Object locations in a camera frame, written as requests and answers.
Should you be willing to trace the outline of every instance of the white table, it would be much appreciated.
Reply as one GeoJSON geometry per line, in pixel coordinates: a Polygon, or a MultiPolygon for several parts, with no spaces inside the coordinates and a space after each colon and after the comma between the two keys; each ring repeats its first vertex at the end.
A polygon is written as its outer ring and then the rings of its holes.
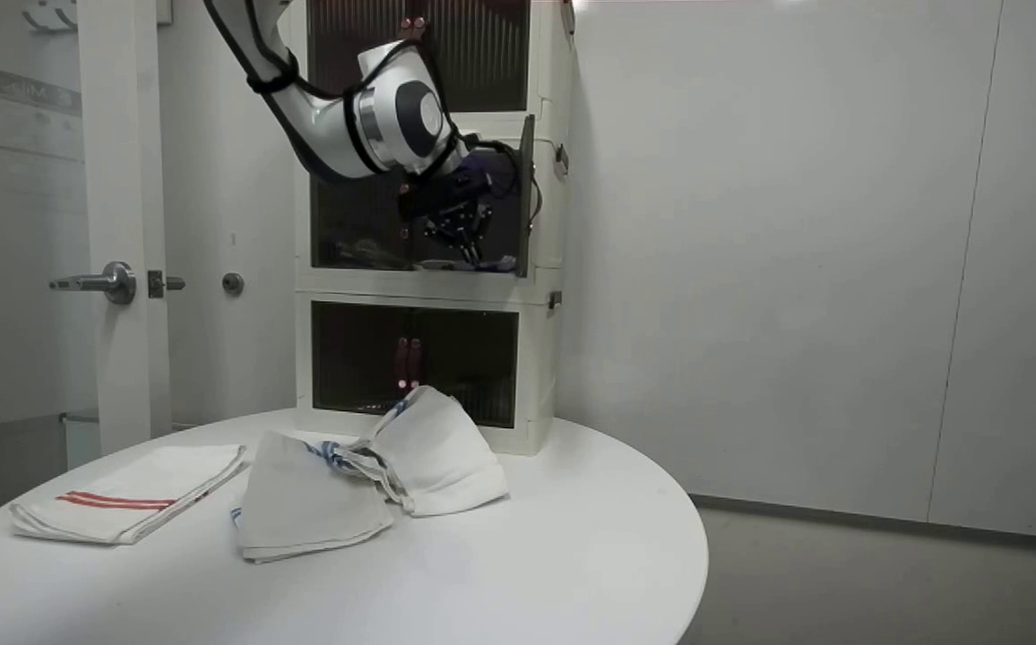
{"type": "MultiPolygon", "coordinates": [[[[160,441],[352,437],[361,422],[264,413],[160,441]]],[[[707,535],[655,462],[572,422],[554,422],[541,455],[501,462],[507,503],[264,566],[241,564],[229,540],[248,475],[132,547],[20,540],[0,511],[0,645],[670,645],[684,636],[707,585],[707,535]]]]}

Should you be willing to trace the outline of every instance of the door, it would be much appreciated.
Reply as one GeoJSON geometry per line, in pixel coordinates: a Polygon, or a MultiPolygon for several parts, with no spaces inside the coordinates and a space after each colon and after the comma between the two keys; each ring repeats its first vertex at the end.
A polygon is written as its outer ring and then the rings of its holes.
{"type": "Polygon", "coordinates": [[[157,0],[0,0],[0,505],[168,430],[157,0]]]}

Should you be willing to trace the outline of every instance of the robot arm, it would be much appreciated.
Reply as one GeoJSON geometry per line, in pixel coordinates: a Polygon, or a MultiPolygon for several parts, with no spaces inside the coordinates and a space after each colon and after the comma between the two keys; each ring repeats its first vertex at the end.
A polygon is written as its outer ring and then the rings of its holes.
{"type": "Polygon", "coordinates": [[[402,172],[402,216],[477,265],[487,206],[517,194],[517,153],[457,137],[413,41],[357,54],[361,82],[345,92],[309,86],[275,30],[286,5],[205,0],[299,166],[330,183],[402,172]]]}

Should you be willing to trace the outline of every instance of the folded towel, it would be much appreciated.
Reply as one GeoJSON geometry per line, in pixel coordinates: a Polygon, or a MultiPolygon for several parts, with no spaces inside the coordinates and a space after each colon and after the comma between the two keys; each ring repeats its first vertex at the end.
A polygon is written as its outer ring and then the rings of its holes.
{"type": "Polygon", "coordinates": [[[352,468],[348,448],[309,448],[286,435],[264,435],[249,484],[236,510],[236,552],[249,564],[348,547],[395,527],[381,487],[352,468]]]}
{"type": "Polygon", "coordinates": [[[244,446],[149,448],[71,492],[15,503],[15,535],[78,545],[132,545],[244,466],[244,446]]]}
{"type": "Polygon", "coordinates": [[[409,517],[449,517],[507,493],[504,468],[453,398],[416,388],[361,441],[409,517]]]}

